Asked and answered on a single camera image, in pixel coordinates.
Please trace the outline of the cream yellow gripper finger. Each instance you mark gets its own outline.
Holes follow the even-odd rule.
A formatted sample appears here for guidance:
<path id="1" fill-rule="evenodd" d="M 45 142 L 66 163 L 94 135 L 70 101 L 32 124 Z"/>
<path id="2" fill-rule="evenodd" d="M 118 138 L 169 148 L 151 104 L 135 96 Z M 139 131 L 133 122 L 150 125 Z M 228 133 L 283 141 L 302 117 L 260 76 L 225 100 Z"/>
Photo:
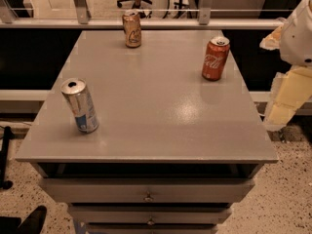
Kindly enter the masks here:
<path id="1" fill-rule="evenodd" d="M 265 127 L 285 127 L 295 112 L 312 97 L 312 68 L 294 65 L 286 74 L 273 79 L 266 105 Z"/>

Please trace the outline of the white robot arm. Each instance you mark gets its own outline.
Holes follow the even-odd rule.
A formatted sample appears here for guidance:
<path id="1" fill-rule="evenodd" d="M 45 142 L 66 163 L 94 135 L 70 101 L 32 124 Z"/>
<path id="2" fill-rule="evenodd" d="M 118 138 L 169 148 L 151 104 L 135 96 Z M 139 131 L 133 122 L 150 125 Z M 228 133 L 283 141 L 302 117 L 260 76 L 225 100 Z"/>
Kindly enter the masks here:
<path id="1" fill-rule="evenodd" d="M 312 97 L 312 0 L 301 0 L 284 24 L 262 39 L 260 47 L 279 50 L 289 63 L 286 73 L 277 72 L 267 102 L 263 125 L 267 131 L 284 128 L 295 112 Z"/>

